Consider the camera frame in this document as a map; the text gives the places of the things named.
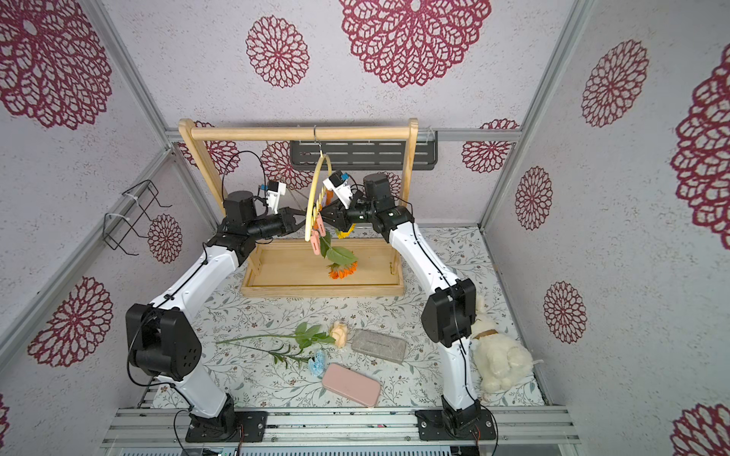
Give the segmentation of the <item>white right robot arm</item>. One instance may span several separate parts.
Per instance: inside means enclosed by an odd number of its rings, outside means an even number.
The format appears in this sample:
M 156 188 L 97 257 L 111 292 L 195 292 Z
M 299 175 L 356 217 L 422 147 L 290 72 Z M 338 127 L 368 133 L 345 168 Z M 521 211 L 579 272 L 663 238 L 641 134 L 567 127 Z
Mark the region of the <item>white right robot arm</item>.
M 476 424 L 482 410 L 470 366 L 475 285 L 460 279 L 435 254 L 421 235 L 409 203 L 395 201 L 385 174 L 366 176 L 360 191 L 353 190 L 344 173 L 335 171 L 325 178 L 323 186 L 336 195 L 336 201 L 319 209 L 316 220 L 340 232 L 356 224 L 371 224 L 405 260 L 426 292 L 421 323 L 440 355 L 444 425 L 451 433 L 465 431 Z

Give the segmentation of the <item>yellow sunflower with stem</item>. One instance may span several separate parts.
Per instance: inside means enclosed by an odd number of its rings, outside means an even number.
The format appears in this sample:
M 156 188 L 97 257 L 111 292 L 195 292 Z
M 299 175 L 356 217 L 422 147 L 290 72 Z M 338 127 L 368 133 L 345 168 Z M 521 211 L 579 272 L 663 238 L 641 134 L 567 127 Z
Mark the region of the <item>yellow sunflower with stem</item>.
M 357 226 L 355 224 L 352 224 L 347 230 L 338 229 L 336 230 L 336 236 L 339 239 L 349 238 L 355 232 L 355 228 L 357 228 Z

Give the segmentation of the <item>blue flower with stem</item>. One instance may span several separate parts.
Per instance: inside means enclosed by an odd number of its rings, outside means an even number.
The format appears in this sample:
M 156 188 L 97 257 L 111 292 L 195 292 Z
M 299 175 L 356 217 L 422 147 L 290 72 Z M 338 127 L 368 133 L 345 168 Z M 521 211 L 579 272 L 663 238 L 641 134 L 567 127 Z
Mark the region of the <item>blue flower with stem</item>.
M 278 350 L 267 351 L 268 355 L 273 357 L 275 363 L 283 363 L 289 366 L 294 363 L 297 366 L 306 366 L 310 374 L 317 378 L 323 378 L 326 367 L 326 353 L 323 350 L 317 350 L 315 353 L 304 353 L 302 350 L 292 353 L 291 347 L 280 347 Z

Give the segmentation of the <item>black wall shelf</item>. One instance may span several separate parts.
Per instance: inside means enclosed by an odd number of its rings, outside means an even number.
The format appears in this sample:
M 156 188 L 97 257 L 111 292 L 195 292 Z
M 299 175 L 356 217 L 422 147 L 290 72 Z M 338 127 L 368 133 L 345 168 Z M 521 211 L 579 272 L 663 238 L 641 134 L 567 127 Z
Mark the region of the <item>black wall shelf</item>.
M 397 171 L 403 169 L 406 141 L 289 142 L 290 163 L 299 171 L 313 171 L 319 152 L 334 169 Z

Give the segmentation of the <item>pink case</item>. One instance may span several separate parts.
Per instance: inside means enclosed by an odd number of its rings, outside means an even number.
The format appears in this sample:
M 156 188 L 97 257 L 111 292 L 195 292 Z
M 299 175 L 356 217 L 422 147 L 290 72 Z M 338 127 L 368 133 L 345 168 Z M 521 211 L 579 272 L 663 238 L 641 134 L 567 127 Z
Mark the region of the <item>pink case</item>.
M 381 384 L 378 381 L 338 364 L 332 364 L 326 369 L 322 385 L 326 391 L 367 408 L 374 408 L 378 404 L 381 393 Z

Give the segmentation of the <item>peach rose with stem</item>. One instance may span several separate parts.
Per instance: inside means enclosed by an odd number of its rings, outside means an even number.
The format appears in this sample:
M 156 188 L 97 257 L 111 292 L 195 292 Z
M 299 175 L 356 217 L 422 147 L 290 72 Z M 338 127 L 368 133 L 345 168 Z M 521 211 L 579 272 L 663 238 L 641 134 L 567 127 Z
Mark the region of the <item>peach rose with stem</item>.
M 333 345 L 338 349 L 343 348 L 348 340 L 349 328 L 343 322 L 335 322 L 328 330 L 323 326 L 310 325 L 302 322 L 296 326 L 291 334 L 254 334 L 254 336 L 241 336 L 222 340 L 218 345 L 234 344 L 252 339 L 273 338 L 285 342 L 295 342 L 300 349 L 311 347 L 315 344 Z

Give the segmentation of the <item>orange flower with stem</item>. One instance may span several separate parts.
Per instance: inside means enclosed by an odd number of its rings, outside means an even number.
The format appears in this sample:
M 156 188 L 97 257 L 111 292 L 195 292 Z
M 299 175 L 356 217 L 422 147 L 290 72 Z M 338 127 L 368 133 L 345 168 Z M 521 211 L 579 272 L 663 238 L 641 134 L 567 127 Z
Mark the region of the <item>orange flower with stem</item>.
M 334 245 L 330 233 L 319 238 L 319 250 L 321 256 L 329 262 L 329 277 L 331 279 L 345 279 L 357 271 L 357 257 L 355 254 L 341 246 Z

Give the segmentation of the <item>white plush toy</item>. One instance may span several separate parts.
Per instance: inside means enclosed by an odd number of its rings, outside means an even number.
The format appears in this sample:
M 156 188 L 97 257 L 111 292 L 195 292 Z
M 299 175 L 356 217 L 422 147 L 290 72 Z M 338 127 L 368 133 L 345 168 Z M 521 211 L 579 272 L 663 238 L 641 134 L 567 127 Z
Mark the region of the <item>white plush toy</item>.
M 538 360 L 520 342 L 498 330 L 497 323 L 488 316 L 483 296 L 477 296 L 475 309 L 471 351 L 481 378 L 481 393 L 503 393 L 531 375 Z

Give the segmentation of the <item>wooden clothes rack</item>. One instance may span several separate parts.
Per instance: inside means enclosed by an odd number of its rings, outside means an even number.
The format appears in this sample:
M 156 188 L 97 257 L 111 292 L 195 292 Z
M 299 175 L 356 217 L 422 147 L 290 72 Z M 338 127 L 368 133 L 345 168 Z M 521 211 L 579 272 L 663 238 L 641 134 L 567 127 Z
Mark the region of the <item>wooden clothes rack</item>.
M 178 125 L 182 139 L 198 164 L 218 205 L 224 205 L 222 177 L 206 147 L 213 141 L 300 141 L 313 142 L 313 127 L 196 127 L 190 119 Z M 419 130 L 418 119 L 406 127 L 323 127 L 317 128 L 322 142 L 406 141 L 400 197 L 409 196 L 414 154 Z M 399 253 L 377 239 L 334 239 L 336 246 L 354 251 L 357 271 L 345 279 L 327 279 L 321 255 L 315 255 L 310 241 L 284 239 L 259 245 L 248 259 L 241 293 L 251 298 L 361 298 L 362 296 L 403 296 L 405 281 Z

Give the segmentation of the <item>grey felt pouch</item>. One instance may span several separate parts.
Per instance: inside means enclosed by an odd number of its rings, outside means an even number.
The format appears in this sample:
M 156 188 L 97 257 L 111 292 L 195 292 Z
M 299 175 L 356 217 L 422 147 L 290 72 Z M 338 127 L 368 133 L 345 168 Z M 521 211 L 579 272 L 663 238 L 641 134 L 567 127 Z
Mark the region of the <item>grey felt pouch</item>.
M 402 364 L 405 360 L 408 343 L 389 334 L 371 330 L 359 330 L 352 341 L 352 350 L 362 355 Z

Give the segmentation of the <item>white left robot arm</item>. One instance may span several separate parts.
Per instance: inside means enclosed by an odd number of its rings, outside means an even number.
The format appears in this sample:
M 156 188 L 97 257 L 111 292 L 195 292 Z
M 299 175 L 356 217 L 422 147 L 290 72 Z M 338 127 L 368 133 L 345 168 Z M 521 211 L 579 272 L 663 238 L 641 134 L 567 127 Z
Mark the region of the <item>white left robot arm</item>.
M 222 416 L 230 400 L 202 365 L 203 349 L 193 320 L 259 242 L 293 234 L 304 225 L 305 212 L 296 208 L 258 214 L 258 198 L 248 191 L 225 198 L 227 215 L 203 243 L 196 262 L 157 298 L 131 306 L 125 315 L 127 368 L 138 368 L 158 384 L 175 388 L 190 413 L 201 420 Z

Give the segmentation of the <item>pink clothes peg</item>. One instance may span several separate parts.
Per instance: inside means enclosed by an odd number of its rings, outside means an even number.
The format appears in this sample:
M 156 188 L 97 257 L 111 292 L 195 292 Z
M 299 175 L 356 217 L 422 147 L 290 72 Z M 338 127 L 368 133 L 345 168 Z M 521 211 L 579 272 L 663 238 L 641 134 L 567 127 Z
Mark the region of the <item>pink clothes peg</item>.
M 327 235 L 327 231 L 326 231 L 325 224 L 323 222 L 321 214 L 317 215 L 316 224 L 317 224 L 317 231 L 319 231 L 319 236 L 321 238 L 324 238 Z
M 313 230 L 310 235 L 310 243 L 315 255 L 321 254 L 321 235 L 319 231 Z

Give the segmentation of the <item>yellow wavy clothes hanger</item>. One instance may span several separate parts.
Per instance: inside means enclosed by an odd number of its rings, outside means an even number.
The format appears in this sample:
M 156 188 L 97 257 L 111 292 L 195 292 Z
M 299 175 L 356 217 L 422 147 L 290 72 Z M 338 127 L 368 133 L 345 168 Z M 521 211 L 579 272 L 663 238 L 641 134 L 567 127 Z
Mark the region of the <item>yellow wavy clothes hanger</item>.
M 325 163 L 327 172 L 332 173 L 333 167 L 330 157 L 323 151 L 319 137 L 317 136 L 317 127 L 313 127 L 313 138 L 314 142 L 319 148 L 319 159 L 315 166 L 315 171 L 310 186 L 310 192 L 307 201 L 306 219 L 305 219 L 305 240 L 311 241 L 312 230 L 315 228 L 315 221 L 319 211 L 321 211 L 322 201 L 324 199 L 326 190 L 320 189 L 319 184 L 321 180 L 319 175 L 321 174 L 322 165 Z

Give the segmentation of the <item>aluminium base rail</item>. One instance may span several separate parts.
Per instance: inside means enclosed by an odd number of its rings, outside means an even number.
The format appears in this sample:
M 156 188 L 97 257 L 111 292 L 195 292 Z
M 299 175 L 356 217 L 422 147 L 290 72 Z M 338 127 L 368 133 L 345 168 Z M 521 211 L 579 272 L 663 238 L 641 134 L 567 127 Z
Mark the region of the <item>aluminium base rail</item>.
M 102 448 L 251 450 L 275 447 L 483 447 L 577 446 L 580 437 L 564 407 L 492 408 L 468 431 L 452 436 L 437 427 L 435 408 L 241 408 L 244 435 L 224 442 L 203 437 L 187 442 L 190 419 L 172 408 L 121 408 L 102 440 Z

